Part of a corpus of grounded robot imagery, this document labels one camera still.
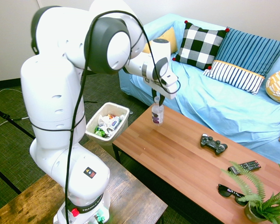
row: black and white checkered pillow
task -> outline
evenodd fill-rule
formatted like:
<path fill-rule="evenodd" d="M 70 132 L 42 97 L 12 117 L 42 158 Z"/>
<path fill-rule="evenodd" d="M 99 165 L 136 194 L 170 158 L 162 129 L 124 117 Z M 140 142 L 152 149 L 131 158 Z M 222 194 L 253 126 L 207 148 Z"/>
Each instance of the black and white checkered pillow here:
<path fill-rule="evenodd" d="M 202 29 L 185 21 L 182 45 L 175 61 L 207 69 L 214 61 L 227 30 Z"/>

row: black game controller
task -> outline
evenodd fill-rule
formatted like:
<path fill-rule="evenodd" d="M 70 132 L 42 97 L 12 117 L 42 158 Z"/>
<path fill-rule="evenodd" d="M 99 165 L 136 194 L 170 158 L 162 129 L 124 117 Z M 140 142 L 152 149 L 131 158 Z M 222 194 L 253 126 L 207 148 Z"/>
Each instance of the black game controller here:
<path fill-rule="evenodd" d="M 201 147 L 207 146 L 208 148 L 214 150 L 216 155 L 221 154 L 225 151 L 225 149 L 227 149 L 226 144 L 221 144 L 219 140 L 214 141 L 213 137 L 208 137 L 207 134 L 202 134 L 200 145 Z"/>

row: wall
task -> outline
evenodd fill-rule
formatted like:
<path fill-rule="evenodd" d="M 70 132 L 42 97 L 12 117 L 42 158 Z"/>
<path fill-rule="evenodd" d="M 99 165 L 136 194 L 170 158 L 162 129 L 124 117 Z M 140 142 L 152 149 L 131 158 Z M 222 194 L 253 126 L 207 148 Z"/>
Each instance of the wall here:
<path fill-rule="evenodd" d="M 0 81 L 20 77 L 22 64 L 34 55 L 30 23 L 35 0 L 0 0 Z"/>
<path fill-rule="evenodd" d="M 0 80 L 20 77 L 34 12 L 48 5 L 87 10 L 93 0 L 0 0 Z M 280 40 L 280 0 L 125 0 L 143 24 L 175 13 Z"/>

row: couch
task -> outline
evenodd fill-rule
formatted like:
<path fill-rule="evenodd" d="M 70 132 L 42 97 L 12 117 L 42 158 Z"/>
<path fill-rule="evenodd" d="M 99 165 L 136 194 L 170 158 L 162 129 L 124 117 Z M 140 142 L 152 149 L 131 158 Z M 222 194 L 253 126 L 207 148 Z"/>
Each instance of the couch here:
<path fill-rule="evenodd" d="M 204 29 L 226 29 L 176 14 L 167 14 L 145 25 L 144 29 L 149 40 L 153 40 L 173 26 L 179 47 L 185 20 Z M 174 99 L 166 98 L 164 105 L 280 164 L 280 103 L 268 96 L 265 85 L 266 80 L 280 70 L 280 56 L 256 95 L 204 76 L 203 70 L 191 65 L 171 60 L 170 67 L 178 76 L 181 88 Z M 119 80 L 124 93 L 147 105 L 153 103 L 151 88 L 144 84 L 143 78 L 121 70 Z"/>

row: white plastic bin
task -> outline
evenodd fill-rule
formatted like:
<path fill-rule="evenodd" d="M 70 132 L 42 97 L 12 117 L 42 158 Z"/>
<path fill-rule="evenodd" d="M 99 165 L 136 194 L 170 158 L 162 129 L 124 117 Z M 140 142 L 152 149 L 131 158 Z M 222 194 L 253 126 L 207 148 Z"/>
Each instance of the white plastic bin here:
<path fill-rule="evenodd" d="M 100 115 L 107 116 L 108 114 L 113 114 L 115 116 L 125 115 L 119 126 L 114 131 L 113 135 L 110 138 L 103 138 L 101 136 L 95 135 L 94 130 L 98 125 L 98 118 Z M 86 125 L 86 135 L 98 143 L 107 153 L 115 158 L 115 154 L 112 147 L 112 142 L 128 127 L 127 119 L 130 114 L 130 109 L 124 106 L 120 106 L 115 103 L 105 103 L 90 119 Z"/>

